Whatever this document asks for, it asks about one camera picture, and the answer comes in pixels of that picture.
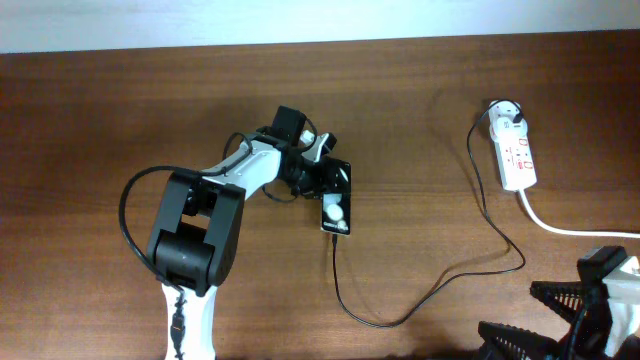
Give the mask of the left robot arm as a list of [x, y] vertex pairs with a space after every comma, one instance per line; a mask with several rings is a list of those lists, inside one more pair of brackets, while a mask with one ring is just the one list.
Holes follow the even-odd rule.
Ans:
[[212, 168], [171, 170], [144, 256], [165, 296], [167, 358], [215, 358], [216, 295], [256, 191], [281, 180], [294, 196], [346, 198], [350, 169], [329, 157], [335, 143], [331, 133], [268, 127], [242, 135], [238, 149]]

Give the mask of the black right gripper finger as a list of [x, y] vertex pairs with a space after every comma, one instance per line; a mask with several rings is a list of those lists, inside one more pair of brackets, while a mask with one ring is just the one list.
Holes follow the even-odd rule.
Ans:
[[479, 360], [547, 360], [560, 355], [558, 342], [518, 327], [481, 321], [478, 333], [484, 343]]
[[532, 297], [572, 325], [586, 317], [586, 290], [580, 282], [534, 281], [529, 291]]

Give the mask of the black smartphone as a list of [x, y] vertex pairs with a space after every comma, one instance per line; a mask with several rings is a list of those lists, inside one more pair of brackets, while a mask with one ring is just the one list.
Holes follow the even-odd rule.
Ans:
[[321, 229], [337, 235], [351, 234], [351, 164], [332, 159], [327, 163], [328, 190], [322, 194]]

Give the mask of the white wall charger plug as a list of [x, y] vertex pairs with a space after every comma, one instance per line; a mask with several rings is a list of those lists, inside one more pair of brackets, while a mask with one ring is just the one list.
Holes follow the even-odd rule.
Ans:
[[507, 99], [492, 101], [489, 107], [489, 117], [496, 134], [520, 131], [525, 123], [519, 104]]

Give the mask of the white power strip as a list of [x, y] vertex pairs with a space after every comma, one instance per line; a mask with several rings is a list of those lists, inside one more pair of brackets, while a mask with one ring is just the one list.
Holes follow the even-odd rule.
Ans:
[[527, 121], [525, 120], [520, 131], [502, 134], [496, 134], [490, 122], [489, 134], [494, 142], [503, 189], [519, 192], [535, 185], [537, 176], [528, 139]]

